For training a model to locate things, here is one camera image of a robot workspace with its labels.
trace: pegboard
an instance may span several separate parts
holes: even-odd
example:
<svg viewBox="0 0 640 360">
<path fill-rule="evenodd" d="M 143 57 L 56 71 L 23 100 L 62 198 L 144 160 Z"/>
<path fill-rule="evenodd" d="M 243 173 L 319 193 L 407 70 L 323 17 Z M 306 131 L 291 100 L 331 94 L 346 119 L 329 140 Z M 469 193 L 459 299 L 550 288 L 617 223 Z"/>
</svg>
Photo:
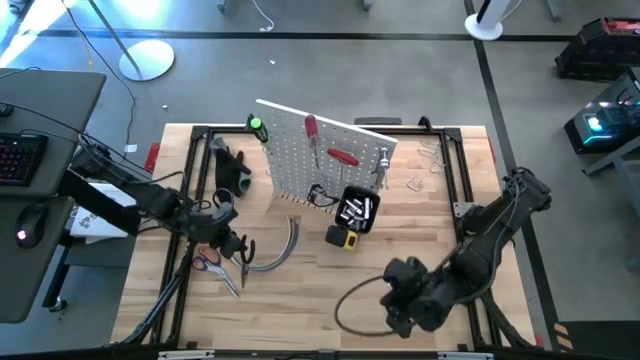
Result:
<svg viewBox="0 0 640 360">
<path fill-rule="evenodd" d="M 269 133 L 265 154 L 276 193 L 288 193 L 307 198 L 309 188 L 320 184 L 330 196 L 340 198 L 347 185 L 371 189 L 375 192 L 380 148 L 388 149 L 387 159 L 393 168 L 393 153 L 398 141 L 392 137 L 346 125 L 318 115 L 318 170 L 313 149 L 305 132 L 304 119 L 308 112 L 288 108 L 264 100 L 256 100 L 253 113 L 260 118 Z M 343 165 L 327 153 L 336 148 L 351 154 L 360 162 L 357 167 Z M 333 211 L 338 204 L 330 207 Z"/>
</svg>

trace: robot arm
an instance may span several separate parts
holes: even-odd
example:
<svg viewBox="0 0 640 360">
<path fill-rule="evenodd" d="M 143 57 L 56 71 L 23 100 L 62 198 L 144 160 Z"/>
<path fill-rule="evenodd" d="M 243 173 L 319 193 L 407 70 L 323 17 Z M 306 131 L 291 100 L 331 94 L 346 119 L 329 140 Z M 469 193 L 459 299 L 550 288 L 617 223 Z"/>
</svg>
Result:
<svg viewBox="0 0 640 360">
<path fill-rule="evenodd" d="M 531 213 L 549 208 L 551 190 L 529 170 L 515 169 L 504 182 L 500 198 L 465 214 L 460 230 L 467 238 L 434 271 L 415 257 L 394 258 L 385 268 L 391 291 L 380 303 L 388 313 L 387 325 L 401 337 L 409 337 L 416 324 L 434 331 L 454 305 L 483 296 L 495 278 L 502 248 Z"/>
<path fill-rule="evenodd" d="M 239 239 L 229 227 L 229 222 L 237 216 L 230 192 L 220 189 L 216 191 L 215 197 L 219 203 L 216 203 L 218 209 L 215 214 L 200 213 L 194 210 L 198 203 L 179 191 L 151 182 L 141 182 L 136 176 L 114 164 L 109 151 L 100 145 L 83 146 L 74 156 L 71 170 L 80 176 L 113 184 L 136 200 L 139 211 L 158 221 L 166 229 L 184 234 L 197 243 L 209 244 L 227 259 L 236 251 L 241 251 L 243 259 L 246 258 L 246 237 Z M 252 241 L 251 254 L 254 251 L 255 244 Z"/>
</svg>

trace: wooden table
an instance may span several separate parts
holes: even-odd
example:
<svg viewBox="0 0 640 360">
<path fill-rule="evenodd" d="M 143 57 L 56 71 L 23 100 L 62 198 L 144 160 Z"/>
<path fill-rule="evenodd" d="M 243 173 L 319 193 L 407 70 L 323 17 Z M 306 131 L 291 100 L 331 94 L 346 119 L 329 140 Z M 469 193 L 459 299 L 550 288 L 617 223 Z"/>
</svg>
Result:
<svg viewBox="0 0 640 360">
<path fill-rule="evenodd" d="M 154 176 L 182 170 L 192 124 L 168 124 Z M 464 147 L 475 200 L 481 204 L 500 194 L 495 165 L 484 127 L 462 127 Z M 469 318 L 463 306 L 455 306 L 446 323 L 436 332 L 414 328 L 409 339 L 398 336 L 364 338 L 342 331 L 333 320 L 337 300 L 358 282 L 380 275 L 392 257 L 418 256 L 434 268 L 452 249 L 455 235 L 444 173 L 430 171 L 432 161 L 418 154 L 420 141 L 437 137 L 397 136 L 399 143 L 389 171 L 388 191 L 381 192 L 381 206 L 372 232 L 363 236 L 353 252 L 324 242 L 333 216 L 320 210 L 304 213 L 301 234 L 291 257 L 268 273 L 250 273 L 246 288 L 240 287 L 240 271 L 231 262 L 225 269 L 240 289 L 236 300 L 213 273 L 192 271 L 186 299 L 180 343 L 197 341 L 199 348 L 262 350 L 455 350 L 457 344 L 471 345 Z M 262 149 L 252 135 L 224 135 L 235 153 L 245 152 L 245 163 L 252 169 L 250 191 L 236 201 L 239 216 L 231 227 L 246 233 L 257 245 L 256 264 L 271 262 L 282 250 L 288 234 L 287 209 L 297 213 L 304 205 L 289 203 L 277 212 L 266 214 L 272 204 L 271 180 Z M 198 174 L 196 156 L 194 174 Z M 205 199 L 215 189 L 215 160 L 211 161 Z M 424 188 L 414 192 L 406 187 L 413 176 L 422 178 Z M 457 189 L 461 193 L 456 172 Z M 191 196 L 197 175 L 193 176 Z M 179 188 L 180 179 L 163 181 L 164 186 Z M 158 296 L 158 289 L 170 234 L 163 230 L 145 232 L 138 237 L 124 293 L 112 333 L 112 340 L 126 337 L 143 319 Z M 353 294 L 341 309 L 345 324 L 368 331 L 385 330 L 385 311 L 379 305 L 387 286 L 374 283 Z M 502 265 L 493 285 L 498 305 L 507 318 L 529 340 L 533 330 L 522 289 L 514 249 L 507 245 Z M 484 309 L 478 301 L 483 337 L 489 339 Z M 170 328 L 172 305 L 165 317 L 163 335 Z"/>
</svg>

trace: gray desk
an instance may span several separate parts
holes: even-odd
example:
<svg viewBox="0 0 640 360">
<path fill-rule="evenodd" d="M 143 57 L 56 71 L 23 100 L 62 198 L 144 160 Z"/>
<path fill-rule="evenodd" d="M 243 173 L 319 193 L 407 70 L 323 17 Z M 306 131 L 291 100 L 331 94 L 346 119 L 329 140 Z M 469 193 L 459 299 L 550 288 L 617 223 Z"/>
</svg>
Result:
<svg viewBox="0 0 640 360">
<path fill-rule="evenodd" d="M 0 69 L 0 76 L 16 70 Z M 0 102 L 24 106 L 84 130 L 105 81 L 106 76 L 97 73 L 28 70 L 0 79 Z M 50 136 L 31 185 L 0 187 L 0 196 L 55 194 L 77 146 L 77 133 L 25 110 L 16 108 L 11 116 L 0 119 L 0 132 L 27 128 L 48 131 L 75 143 Z"/>
<path fill-rule="evenodd" d="M 0 69 L 0 76 L 16 70 Z M 0 102 L 28 107 L 83 131 L 105 80 L 103 74 L 96 73 L 29 70 L 0 78 Z M 0 132 L 26 128 L 45 130 L 73 141 L 49 136 L 31 185 L 0 187 L 0 322 L 21 322 L 29 314 L 73 205 L 67 197 L 47 199 L 50 207 L 44 239 L 32 249 L 16 245 L 18 214 L 29 204 L 57 192 L 77 145 L 77 133 L 25 110 L 16 108 L 10 117 L 0 119 Z"/>
</svg>

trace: gray hose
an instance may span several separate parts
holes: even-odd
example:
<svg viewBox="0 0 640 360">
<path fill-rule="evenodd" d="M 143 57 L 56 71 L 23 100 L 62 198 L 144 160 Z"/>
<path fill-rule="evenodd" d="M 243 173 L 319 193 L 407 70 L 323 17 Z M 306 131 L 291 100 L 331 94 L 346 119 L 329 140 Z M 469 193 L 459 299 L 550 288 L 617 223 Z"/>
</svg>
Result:
<svg viewBox="0 0 640 360">
<path fill-rule="evenodd" d="M 289 258 L 289 255 L 293 252 L 293 249 L 298 244 L 298 236 L 300 235 L 300 226 L 298 224 L 298 219 L 294 217 L 287 216 L 287 221 L 289 222 L 289 239 L 287 240 L 287 245 L 284 247 L 284 250 L 278 255 L 278 257 L 270 264 L 266 265 L 249 265 L 249 271 L 255 272 L 267 272 L 271 271 L 278 266 L 282 265 L 282 263 Z M 231 258 L 231 262 L 233 262 L 237 267 L 242 267 L 242 264 L 235 256 Z"/>
</svg>

